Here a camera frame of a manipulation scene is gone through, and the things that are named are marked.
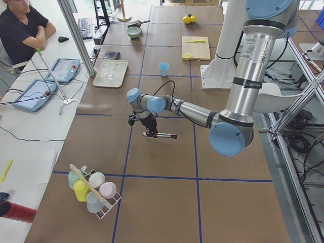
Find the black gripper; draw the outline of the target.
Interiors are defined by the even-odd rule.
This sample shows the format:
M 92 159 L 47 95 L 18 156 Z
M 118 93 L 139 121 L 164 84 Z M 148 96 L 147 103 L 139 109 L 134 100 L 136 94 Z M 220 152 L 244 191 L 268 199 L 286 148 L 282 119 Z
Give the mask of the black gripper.
M 148 137 L 152 137 L 152 136 L 153 136 L 153 138 L 158 137 L 156 119 L 152 114 L 149 114 L 145 118 L 140 118 L 135 113 L 132 113 L 131 115 L 129 115 L 128 124 L 130 126 L 133 126 L 136 121 L 140 121 L 141 124 L 148 130 L 148 132 L 146 132 Z

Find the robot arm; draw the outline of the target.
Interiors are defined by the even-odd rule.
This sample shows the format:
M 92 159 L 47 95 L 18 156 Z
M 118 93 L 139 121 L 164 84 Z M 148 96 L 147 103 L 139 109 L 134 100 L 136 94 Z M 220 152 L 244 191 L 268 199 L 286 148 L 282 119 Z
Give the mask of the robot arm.
M 240 154 L 254 136 L 252 114 L 275 41 L 296 33 L 298 11 L 298 1 L 229 1 L 216 56 L 206 68 L 212 83 L 220 84 L 227 71 L 225 60 L 235 56 L 245 34 L 225 109 L 215 112 L 174 95 L 148 95 L 133 88 L 126 94 L 133 110 L 129 124 L 140 121 L 147 137 L 158 138 L 155 117 L 167 110 L 209 128 L 209 142 L 217 153 Z

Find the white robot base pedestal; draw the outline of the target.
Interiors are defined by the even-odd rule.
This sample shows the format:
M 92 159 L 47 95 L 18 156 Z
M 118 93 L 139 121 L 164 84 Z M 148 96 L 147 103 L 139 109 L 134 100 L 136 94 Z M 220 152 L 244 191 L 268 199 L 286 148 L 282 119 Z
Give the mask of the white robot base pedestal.
M 202 65 L 201 82 L 204 89 L 229 89 L 235 75 L 234 56 L 240 45 L 240 36 L 248 16 L 244 0 L 228 2 L 215 58 L 209 65 Z

